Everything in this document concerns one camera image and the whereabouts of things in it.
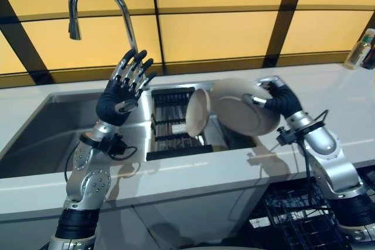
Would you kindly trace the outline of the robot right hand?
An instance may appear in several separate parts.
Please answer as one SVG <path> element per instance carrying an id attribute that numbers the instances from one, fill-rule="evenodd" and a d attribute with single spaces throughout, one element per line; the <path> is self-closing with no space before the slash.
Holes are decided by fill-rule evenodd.
<path id="1" fill-rule="evenodd" d="M 252 94 L 243 94 L 242 100 L 245 104 L 256 105 L 276 112 L 285 119 L 303 110 L 298 97 L 281 77 L 269 76 L 260 78 L 256 85 L 267 90 L 272 97 L 265 99 Z"/>

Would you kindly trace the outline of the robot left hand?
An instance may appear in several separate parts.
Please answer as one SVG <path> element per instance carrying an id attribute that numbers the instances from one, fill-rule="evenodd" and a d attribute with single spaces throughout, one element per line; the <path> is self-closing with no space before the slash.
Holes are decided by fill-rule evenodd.
<path id="1" fill-rule="evenodd" d="M 125 123 L 130 113 L 138 107 L 138 100 L 148 84 L 156 77 L 156 72 L 145 75 L 154 60 L 148 59 L 147 51 L 131 49 L 124 54 L 100 95 L 96 113 L 100 120 L 114 126 Z"/>

